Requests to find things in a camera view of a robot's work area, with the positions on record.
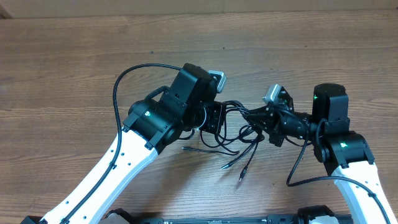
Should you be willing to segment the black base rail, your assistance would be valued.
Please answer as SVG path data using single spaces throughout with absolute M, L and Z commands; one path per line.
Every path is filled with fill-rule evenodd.
M 131 224 L 353 224 L 351 215 L 339 215 L 326 205 L 316 205 L 298 209 L 293 214 L 268 214 L 262 217 L 211 217 L 211 218 L 161 218 L 156 213 L 134 215 L 118 208 L 111 210 L 99 221 L 107 223 Z

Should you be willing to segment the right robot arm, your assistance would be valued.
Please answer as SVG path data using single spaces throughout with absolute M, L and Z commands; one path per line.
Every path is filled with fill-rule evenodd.
M 314 155 L 327 173 L 295 183 L 287 180 L 287 186 L 332 180 L 354 223 L 396 223 L 371 148 L 362 135 L 349 128 L 349 98 L 343 85 L 315 86 L 310 114 L 296 112 L 292 97 L 278 84 L 269 88 L 263 100 L 265 106 L 249 110 L 245 119 L 267 133 L 275 146 L 281 146 L 288 136 L 312 143 Z

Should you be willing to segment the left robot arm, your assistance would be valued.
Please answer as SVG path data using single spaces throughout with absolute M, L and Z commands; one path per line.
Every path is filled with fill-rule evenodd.
M 100 161 L 76 189 L 43 217 L 23 223 L 98 223 L 130 181 L 184 131 L 219 134 L 226 75 L 186 63 L 171 86 L 135 102 L 125 120 L 116 113 L 118 133 Z

